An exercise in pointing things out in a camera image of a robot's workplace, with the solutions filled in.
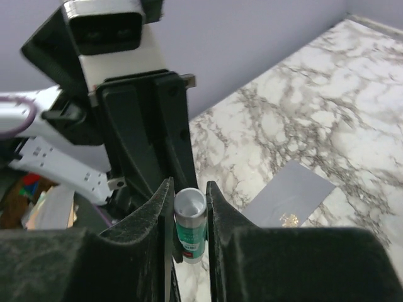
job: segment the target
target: white marble surface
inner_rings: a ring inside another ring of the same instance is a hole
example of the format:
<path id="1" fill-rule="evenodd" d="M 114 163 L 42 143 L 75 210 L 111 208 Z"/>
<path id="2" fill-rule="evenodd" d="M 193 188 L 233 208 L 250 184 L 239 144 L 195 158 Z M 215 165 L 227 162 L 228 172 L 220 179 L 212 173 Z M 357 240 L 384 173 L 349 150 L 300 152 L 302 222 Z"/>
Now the white marble surface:
<path id="1" fill-rule="evenodd" d="M 345 20 L 191 122 L 199 186 L 242 211 L 290 159 L 337 188 L 303 226 L 377 234 L 403 278 L 403 43 Z M 210 301 L 208 259 L 177 265 Z"/>

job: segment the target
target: lavender wall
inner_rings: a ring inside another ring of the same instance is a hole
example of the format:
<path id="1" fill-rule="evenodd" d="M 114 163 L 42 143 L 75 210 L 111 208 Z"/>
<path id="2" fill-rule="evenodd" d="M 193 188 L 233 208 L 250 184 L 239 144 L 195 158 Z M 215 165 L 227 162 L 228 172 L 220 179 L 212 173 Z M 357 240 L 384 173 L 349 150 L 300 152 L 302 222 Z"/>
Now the lavender wall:
<path id="1" fill-rule="evenodd" d="M 403 0 L 348 0 L 350 14 L 403 30 Z"/>

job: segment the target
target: dark gray paper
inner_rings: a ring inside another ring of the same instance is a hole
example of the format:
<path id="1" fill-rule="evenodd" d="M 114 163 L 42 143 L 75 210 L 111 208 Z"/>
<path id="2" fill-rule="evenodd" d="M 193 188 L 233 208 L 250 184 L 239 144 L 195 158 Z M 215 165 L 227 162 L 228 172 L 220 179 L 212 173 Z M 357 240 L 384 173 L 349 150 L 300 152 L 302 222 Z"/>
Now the dark gray paper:
<path id="1" fill-rule="evenodd" d="M 299 227 L 334 188 L 331 182 L 291 160 L 242 214 L 261 228 Z"/>

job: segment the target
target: purple cable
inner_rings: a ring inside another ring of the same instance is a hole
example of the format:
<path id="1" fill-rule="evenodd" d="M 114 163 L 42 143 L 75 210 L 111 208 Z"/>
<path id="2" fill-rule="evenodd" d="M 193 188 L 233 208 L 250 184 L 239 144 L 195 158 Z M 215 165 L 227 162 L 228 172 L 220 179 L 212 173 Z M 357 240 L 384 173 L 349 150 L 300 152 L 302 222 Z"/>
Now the purple cable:
<path id="1" fill-rule="evenodd" d="M 21 96 L 0 96 L 0 103 L 18 103 L 18 104 L 25 104 L 29 107 L 29 113 L 28 116 L 26 117 L 26 120 L 20 126 L 17 126 L 14 129 L 0 131 L 0 140 L 7 140 L 9 138 L 14 138 L 32 125 L 38 112 L 38 108 L 35 106 L 33 102 L 34 100 Z"/>
<path id="2" fill-rule="evenodd" d="M 103 221 L 106 223 L 106 225 L 108 226 L 108 228 L 110 228 L 113 224 L 112 222 L 109 221 L 109 219 L 107 219 L 107 217 L 102 213 L 102 211 L 93 203 L 91 203 L 95 209 L 95 211 L 98 212 L 98 214 L 100 215 L 100 217 L 103 219 Z"/>

